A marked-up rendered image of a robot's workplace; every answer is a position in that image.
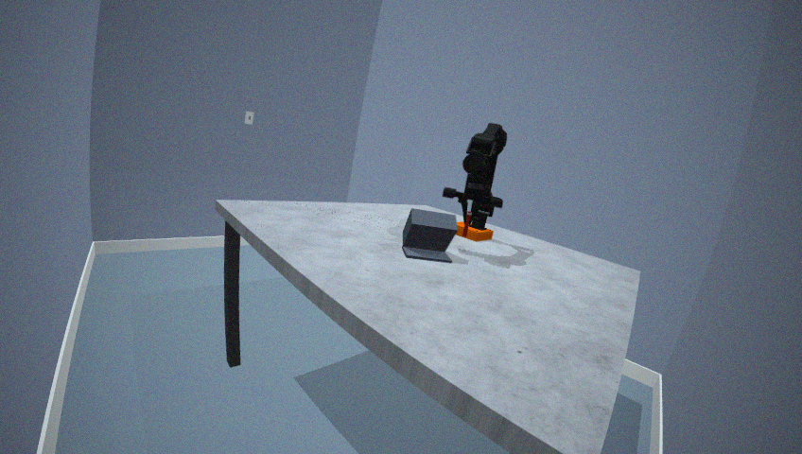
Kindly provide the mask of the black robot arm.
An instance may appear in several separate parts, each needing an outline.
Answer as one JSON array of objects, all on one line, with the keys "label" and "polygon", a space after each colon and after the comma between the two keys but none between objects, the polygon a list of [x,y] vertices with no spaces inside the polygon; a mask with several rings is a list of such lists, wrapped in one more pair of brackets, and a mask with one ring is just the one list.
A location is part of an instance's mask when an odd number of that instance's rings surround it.
[{"label": "black robot arm", "polygon": [[[503,151],[503,147],[507,143],[507,133],[502,126],[498,124],[489,123],[484,133],[476,133],[469,142],[467,155],[462,161],[463,169],[474,175],[479,175],[485,178],[485,183],[468,183],[466,186],[465,194],[468,199],[482,200],[482,197],[489,198],[492,196],[491,187],[495,177],[495,168],[497,165],[497,156]],[[467,191],[467,193],[466,193]],[[480,211],[475,215],[472,224],[469,227],[478,230],[487,230],[485,223],[487,216],[493,215],[494,207],[489,203],[485,203],[485,207],[481,207]],[[484,212],[481,212],[484,211]],[[489,213],[485,213],[489,212]]]}]

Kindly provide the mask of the grey sloped panel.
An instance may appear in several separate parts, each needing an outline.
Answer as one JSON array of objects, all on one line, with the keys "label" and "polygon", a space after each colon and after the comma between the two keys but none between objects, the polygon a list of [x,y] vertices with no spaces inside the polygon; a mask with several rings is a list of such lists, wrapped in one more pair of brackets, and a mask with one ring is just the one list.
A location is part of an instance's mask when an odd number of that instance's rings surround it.
[{"label": "grey sloped panel", "polygon": [[406,258],[451,264],[445,252],[457,231],[455,215],[411,208],[402,250]]}]

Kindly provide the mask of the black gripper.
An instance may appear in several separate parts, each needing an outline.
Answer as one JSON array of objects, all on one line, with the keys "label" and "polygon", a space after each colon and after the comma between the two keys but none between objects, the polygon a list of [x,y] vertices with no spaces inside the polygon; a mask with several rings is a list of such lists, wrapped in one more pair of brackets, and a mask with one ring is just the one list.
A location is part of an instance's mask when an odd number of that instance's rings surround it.
[{"label": "black gripper", "polygon": [[[479,175],[474,175],[474,174],[468,174],[467,173],[466,185],[468,185],[469,181],[470,181],[470,183],[485,183],[484,180],[485,180],[485,178],[483,178],[483,177],[481,177]],[[465,186],[465,190],[466,190],[466,186]],[[456,192],[456,189],[451,189],[449,187],[445,187],[444,194],[443,194],[443,197],[448,197],[448,198],[451,198],[451,199],[453,197],[458,197],[458,202],[460,202],[462,204],[462,213],[463,213],[463,223],[464,224],[466,222],[467,205],[468,205],[468,202],[467,202],[468,198],[466,198],[465,190],[464,190],[464,193],[460,193],[460,192]],[[489,196],[489,198],[482,197],[482,200],[477,200],[477,199],[469,199],[469,200],[475,201],[475,204],[474,204],[474,207],[473,207],[473,210],[472,210],[472,215],[471,215],[471,218],[469,220],[469,225],[471,224],[472,220],[474,219],[474,217],[477,214],[477,212],[479,211],[479,209],[481,207],[485,207],[484,206],[485,203],[489,203],[492,207],[495,207],[495,208],[502,208],[502,203],[503,203],[501,198],[492,197],[492,196]]]}]

